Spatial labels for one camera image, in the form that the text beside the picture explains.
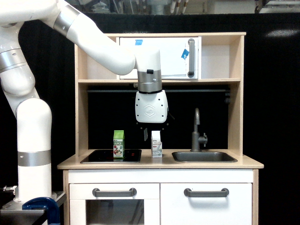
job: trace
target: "black cooktop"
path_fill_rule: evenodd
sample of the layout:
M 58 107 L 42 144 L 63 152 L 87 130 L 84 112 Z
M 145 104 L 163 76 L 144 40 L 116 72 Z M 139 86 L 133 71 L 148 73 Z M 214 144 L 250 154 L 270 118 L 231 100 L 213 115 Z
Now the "black cooktop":
M 141 149 L 125 149 L 124 158 L 114 158 L 112 149 L 95 150 L 80 163 L 139 163 Z

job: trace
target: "microwave handle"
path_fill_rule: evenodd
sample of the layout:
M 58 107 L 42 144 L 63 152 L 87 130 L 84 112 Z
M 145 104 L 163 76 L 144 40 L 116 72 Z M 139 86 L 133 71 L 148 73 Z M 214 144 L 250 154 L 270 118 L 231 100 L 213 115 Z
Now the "microwave handle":
M 189 64 L 188 64 L 188 77 L 193 77 L 194 76 L 194 68 L 195 68 L 195 40 L 194 39 L 189 39 L 188 40 L 188 45 L 189 45 Z
M 129 191 L 100 191 L 95 188 L 92 193 L 95 197 L 133 197 L 137 191 L 135 188 L 131 188 Z

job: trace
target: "small carton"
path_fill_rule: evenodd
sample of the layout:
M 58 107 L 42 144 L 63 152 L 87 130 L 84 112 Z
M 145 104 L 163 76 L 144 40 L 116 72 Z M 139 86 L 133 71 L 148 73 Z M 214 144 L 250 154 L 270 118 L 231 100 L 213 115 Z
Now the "small carton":
M 151 150 L 153 158 L 161 158 L 163 156 L 163 147 L 160 140 L 160 131 L 153 130 L 151 132 Z
M 113 157 L 124 158 L 124 130 L 115 130 L 113 134 Z

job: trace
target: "oven window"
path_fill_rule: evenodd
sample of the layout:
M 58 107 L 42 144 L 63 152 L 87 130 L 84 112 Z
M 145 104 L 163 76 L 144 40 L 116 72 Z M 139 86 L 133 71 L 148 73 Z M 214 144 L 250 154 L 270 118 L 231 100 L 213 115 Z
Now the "oven window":
M 144 200 L 87 200 L 86 214 L 87 225 L 143 225 Z

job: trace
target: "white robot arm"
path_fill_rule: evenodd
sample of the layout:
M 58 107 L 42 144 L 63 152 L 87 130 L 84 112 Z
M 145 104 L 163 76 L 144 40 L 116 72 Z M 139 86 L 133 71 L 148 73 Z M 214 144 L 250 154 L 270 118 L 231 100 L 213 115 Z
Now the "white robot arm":
M 138 70 L 136 118 L 162 123 L 167 100 L 162 90 L 158 49 L 121 48 L 95 23 L 63 0 L 0 0 L 0 79 L 17 118 L 19 191 L 26 202 L 51 196 L 51 110 L 39 99 L 35 78 L 18 43 L 24 21 L 39 19 L 83 49 L 110 71 L 126 75 Z

